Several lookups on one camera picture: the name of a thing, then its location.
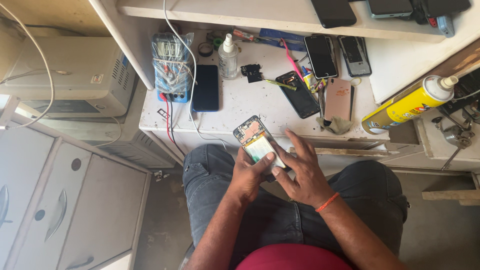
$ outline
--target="pink tool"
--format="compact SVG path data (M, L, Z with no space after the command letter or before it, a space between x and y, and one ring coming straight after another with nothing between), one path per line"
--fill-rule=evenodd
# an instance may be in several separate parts
M293 69L295 69L295 71L296 71L297 74L299 75L300 79L304 82L303 76L301 75L300 70L299 70L299 68L297 67L297 64L293 61L293 59L292 59L292 58L290 57L290 55L288 54L287 43L285 42L285 40L284 40L283 38L281 38L281 40L283 41L283 46L285 46L285 49L287 50L287 58L288 58L288 60L290 60L290 63L292 63L292 65L293 65Z

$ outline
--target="phone battery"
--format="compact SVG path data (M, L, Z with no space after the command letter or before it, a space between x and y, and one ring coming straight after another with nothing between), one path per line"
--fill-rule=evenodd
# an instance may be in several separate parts
M275 153L275 159L270 165L269 171L271 172L273 167L285 168L286 165L278 157L273 147L268 142L267 138L263 135L251 141L247 146L244 147L245 151L252 157L253 161L257 163L261 158L263 158L269 152Z

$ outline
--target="concrete floor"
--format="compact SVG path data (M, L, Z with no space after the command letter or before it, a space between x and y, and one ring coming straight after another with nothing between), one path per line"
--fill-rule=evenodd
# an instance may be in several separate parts
M152 180L135 270L176 270L192 242L182 169L165 169L170 176ZM398 173L411 204L404 225L400 259L412 270L473 270L480 267L480 207L457 201L426 201L422 191L474 189L467 177ZM263 183L271 193L288 199L277 183Z

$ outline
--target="rose gold phone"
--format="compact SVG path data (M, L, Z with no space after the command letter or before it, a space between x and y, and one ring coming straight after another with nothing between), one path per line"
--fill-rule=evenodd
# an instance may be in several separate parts
M337 78L328 78L325 89L324 119L331 121L332 116L340 116L350 121L351 84L349 81Z

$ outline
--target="white appliance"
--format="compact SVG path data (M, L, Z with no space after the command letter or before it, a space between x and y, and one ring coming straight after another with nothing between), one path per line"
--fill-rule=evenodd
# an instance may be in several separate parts
M139 80L126 117L118 117L122 128L120 139L99 148L147 169L173 168L176 161L138 127L146 93L146 86ZM111 142L120 132L116 122L93 123L50 119L40 119L38 122L91 145Z
M47 57L55 86L55 101L47 117L125 114L135 70L112 37L36 39ZM4 79L27 72L1 84L0 94L19 97L22 100L19 108L38 116L50 103L51 89L45 64L29 38Z

